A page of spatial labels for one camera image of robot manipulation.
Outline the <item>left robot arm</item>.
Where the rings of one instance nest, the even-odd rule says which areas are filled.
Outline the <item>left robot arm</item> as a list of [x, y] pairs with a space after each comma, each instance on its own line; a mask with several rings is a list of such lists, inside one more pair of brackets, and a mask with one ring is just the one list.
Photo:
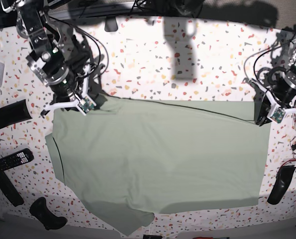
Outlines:
[[281, 123], [287, 115], [296, 116], [296, 32], [286, 43], [265, 51], [285, 48], [282, 55], [284, 63], [266, 70], [265, 78], [259, 79], [260, 73], [255, 73], [255, 78], [249, 80], [262, 96], [258, 99], [254, 121], [258, 126], [275, 122]]

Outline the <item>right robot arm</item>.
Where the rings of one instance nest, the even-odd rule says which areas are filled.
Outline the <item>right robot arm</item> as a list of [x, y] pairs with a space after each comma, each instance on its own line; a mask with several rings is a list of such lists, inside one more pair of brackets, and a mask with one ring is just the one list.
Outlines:
[[52, 101], [40, 113], [45, 117], [56, 109], [76, 109], [83, 115], [94, 110], [96, 102], [88, 95], [89, 80], [99, 72], [101, 55], [93, 57], [88, 40], [100, 41], [78, 26], [49, 16], [41, 0], [2, 0], [4, 12], [17, 13], [16, 30], [28, 39], [31, 53], [27, 65], [45, 87]]

